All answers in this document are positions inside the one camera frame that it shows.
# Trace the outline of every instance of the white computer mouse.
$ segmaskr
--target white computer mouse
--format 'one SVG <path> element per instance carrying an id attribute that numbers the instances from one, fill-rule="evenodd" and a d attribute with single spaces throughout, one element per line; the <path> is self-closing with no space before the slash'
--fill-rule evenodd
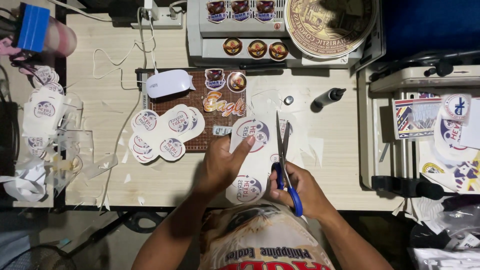
<path id="1" fill-rule="evenodd" d="M 159 98 L 191 89 L 193 76 L 185 70 L 174 69 L 157 73 L 146 81 L 147 93 L 151 98 Z"/>

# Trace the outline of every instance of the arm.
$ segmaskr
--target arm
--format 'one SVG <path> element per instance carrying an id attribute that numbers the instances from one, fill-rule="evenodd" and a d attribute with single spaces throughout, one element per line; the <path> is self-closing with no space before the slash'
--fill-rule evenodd
<path id="1" fill-rule="evenodd" d="M 382 255 L 335 210 L 307 170 L 290 162 L 286 163 L 286 169 L 292 184 L 296 185 L 303 214 L 318 220 L 343 270 L 393 270 Z M 276 171 L 270 175 L 270 185 L 272 198 L 293 207 L 290 194 L 276 188 Z"/>
<path id="2" fill-rule="evenodd" d="M 132 270 L 177 269 L 192 237 L 202 226 L 201 219 L 208 203 L 232 184 L 254 141 L 253 136 L 245 138 L 232 154 L 228 152 L 228 136 L 210 144 L 198 184 L 147 239 L 135 258 Z"/>

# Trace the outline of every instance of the scissors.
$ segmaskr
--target scissors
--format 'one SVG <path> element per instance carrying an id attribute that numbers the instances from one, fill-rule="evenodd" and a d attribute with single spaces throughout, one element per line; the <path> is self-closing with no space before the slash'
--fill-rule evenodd
<path id="1" fill-rule="evenodd" d="M 279 162 L 272 164 L 272 170 L 276 171 L 276 185 L 277 189 L 283 190 L 283 179 L 286 179 L 287 192 L 290 194 L 293 200 L 294 214 L 296 217 L 299 217 L 303 214 L 303 206 L 300 201 L 299 194 L 293 188 L 290 178 L 288 177 L 287 170 L 285 169 L 285 156 L 287 155 L 288 148 L 288 137 L 290 136 L 290 122 L 287 121 L 287 126 L 285 128 L 285 135 L 283 136 L 280 133 L 280 121 L 278 120 L 278 112 L 276 113 L 276 139 L 278 143 L 278 159 Z"/>

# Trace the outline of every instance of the wooden desk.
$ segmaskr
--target wooden desk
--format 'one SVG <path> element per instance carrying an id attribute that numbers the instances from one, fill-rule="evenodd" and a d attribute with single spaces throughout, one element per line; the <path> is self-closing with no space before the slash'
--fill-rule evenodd
<path id="1" fill-rule="evenodd" d="M 100 80 L 92 79 L 93 51 L 104 49 L 114 61 L 121 60 L 133 45 L 134 39 L 140 39 L 138 30 L 114 28 L 104 23 L 86 18 L 79 14 L 68 15 L 67 25 L 77 34 L 76 51 L 67 59 L 67 84 L 79 81 L 68 91 L 78 94 L 84 101 L 86 129 L 93 130 L 95 161 L 112 153 L 115 138 L 125 117 L 133 108 L 138 90 L 123 90 L 120 86 L 120 71 L 115 71 Z M 150 37 L 144 31 L 145 39 Z M 157 68 L 188 67 L 186 51 L 186 29 L 156 30 L 157 47 L 155 50 Z M 152 42 L 147 43 L 147 50 Z M 150 54 L 147 54 L 148 68 L 152 68 Z M 135 80 L 134 69 L 143 65 L 143 54 L 133 49 L 130 56 L 120 65 L 124 69 L 123 80 Z M 102 52 L 96 56 L 96 76 L 115 68 Z M 339 210 L 387 210 L 395 209 L 403 198 L 380 198 L 373 191 L 362 191 L 359 185 L 359 142 L 357 117 L 356 79 L 349 76 L 348 70 L 298 69 L 285 70 L 282 75 L 248 76 L 248 95 L 262 90 L 277 89 L 284 97 L 291 95 L 295 101 L 287 110 L 296 112 L 300 121 L 311 124 L 310 137 L 320 137 L 325 141 L 323 167 L 315 166 L 315 160 L 303 154 L 305 166 L 315 176 L 328 199 Z M 124 83 L 125 88 L 136 88 L 136 83 Z M 320 113 L 310 111 L 310 103 L 319 94 L 332 87 L 346 88 L 342 100 L 325 107 Z M 103 112 L 101 101 L 123 113 Z M 130 122 L 128 133 L 123 134 L 128 141 L 132 134 Z M 127 147 L 119 146 L 117 156 L 122 159 Z M 108 185 L 109 204 L 111 206 L 139 206 L 137 197 L 145 199 L 144 206 L 177 206 L 189 191 L 195 168 L 202 161 L 203 154 L 185 154 L 175 163 L 163 160 L 144 166 L 131 155 L 126 164 L 114 167 Z M 161 172 L 152 169 L 163 162 Z M 132 180 L 124 184 L 126 174 Z M 67 187 L 66 204 L 78 205 L 81 196 L 98 197 L 101 202 L 103 186 L 107 173 L 87 182 L 77 179 Z M 220 196 L 212 207 L 228 207 L 230 204 Z"/>

